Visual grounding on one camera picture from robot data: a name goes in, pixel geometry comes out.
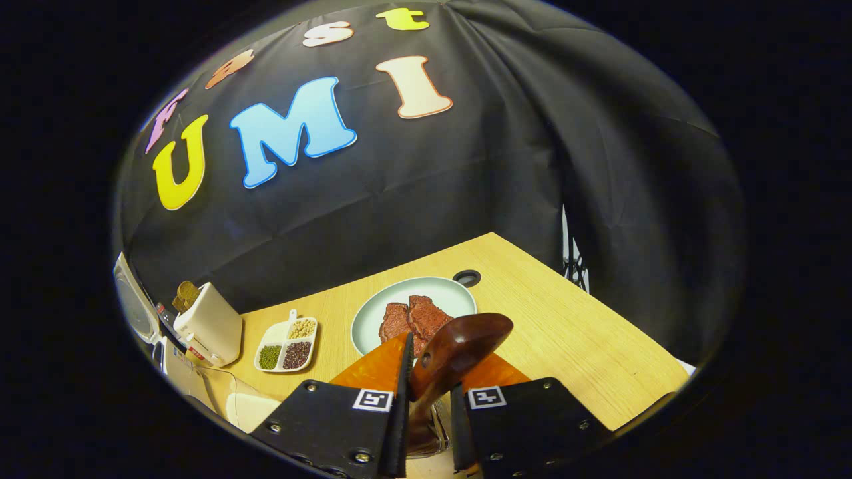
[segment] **letter m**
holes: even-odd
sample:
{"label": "letter m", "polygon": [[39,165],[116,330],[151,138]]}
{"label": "letter m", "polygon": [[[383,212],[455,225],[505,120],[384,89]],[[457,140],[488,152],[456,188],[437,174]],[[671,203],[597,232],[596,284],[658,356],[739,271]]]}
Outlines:
{"label": "letter m", "polygon": [[337,81],[337,77],[317,78],[299,87],[286,117],[257,103],[231,119],[230,126],[239,132],[243,145],[246,188],[268,181],[278,170],[275,163],[267,161],[264,145],[284,164],[296,164],[302,128],[308,132],[305,154],[311,158],[355,143],[358,135],[346,128],[337,110],[334,99]]}

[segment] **wooden table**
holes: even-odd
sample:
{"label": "wooden table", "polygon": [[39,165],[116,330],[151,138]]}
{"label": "wooden table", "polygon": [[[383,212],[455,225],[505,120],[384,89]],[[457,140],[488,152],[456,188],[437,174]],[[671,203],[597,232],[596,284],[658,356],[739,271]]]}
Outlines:
{"label": "wooden table", "polygon": [[[360,358],[350,327],[360,306],[376,292],[409,278],[451,278],[465,269],[482,275],[480,283],[469,289],[477,310],[502,313],[515,323],[497,353],[530,378],[558,378],[610,430],[686,382],[683,367],[651,338],[495,233],[346,285],[246,313],[241,356],[222,369],[283,401],[304,379],[329,381]],[[319,322],[311,365],[289,374],[257,371],[253,357],[263,333],[273,323],[287,320],[292,308]],[[410,460],[408,470],[412,478],[451,477],[452,455]]]}

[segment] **green lentils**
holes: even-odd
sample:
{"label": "green lentils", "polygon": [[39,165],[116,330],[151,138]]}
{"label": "green lentils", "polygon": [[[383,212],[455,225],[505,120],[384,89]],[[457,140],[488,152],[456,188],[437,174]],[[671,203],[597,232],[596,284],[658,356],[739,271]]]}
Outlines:
{"label": "green lentils", "polygon": [[261,357],[257,360],[263,369],[274,369],[278,363],[278,355],[281,354],[280,346],[264,346],[261,349]]}

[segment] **steak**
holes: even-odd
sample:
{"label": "steak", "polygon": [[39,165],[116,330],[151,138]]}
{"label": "steak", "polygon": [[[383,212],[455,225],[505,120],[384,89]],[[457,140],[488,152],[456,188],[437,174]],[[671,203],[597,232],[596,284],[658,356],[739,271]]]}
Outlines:
{"label": "steak", "polygon": [[410,296],[408,303],[411,305],[408,309],[408,326],[416,336],[426,341],[432,339],[441,326],[452,320],[452,316],[435,306],[432,298],[428,296]]}
{"label": "steak", "polygon": [[417,334],[412,334],[412,337],[414,338],[414,357],[419,357],[429,341],[419,337]]}
{"label": "steak", "polygon": [[403,303],[388,303],[384,311],[382,325],[378,329],[382,343],[395,338],[403,332],[408,333],[408,305]]}

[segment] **white appliance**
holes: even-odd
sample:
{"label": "white appliance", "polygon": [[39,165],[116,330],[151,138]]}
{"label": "white appliance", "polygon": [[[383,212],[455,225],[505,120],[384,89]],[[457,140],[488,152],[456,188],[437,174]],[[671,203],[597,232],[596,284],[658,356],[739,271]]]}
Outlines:
{"label": "white appliance", "polygon": [[162,337],[159,330],[159,316],[148,295],[142,289],[139,281],[130,270],[124,251],[118,255],[115,268],[112,270],[115,286],[118,290],[118,300],[124,310],[124,318],[148,344],[154,344]]}
{"label": "white appliance", "polygon": [[211,283],[200,288],[195,303],[177,315],[175,331],[193,353],[214,366],[236,361],[243,342],[243,318],[225,301]]}
{"label": "white appliance", "polygon": [[197,397],[210,410],[215,411],[204,376],[167,337],[154,346],[154,358],[159,360],[160,370],[169,382],[183,395]]}

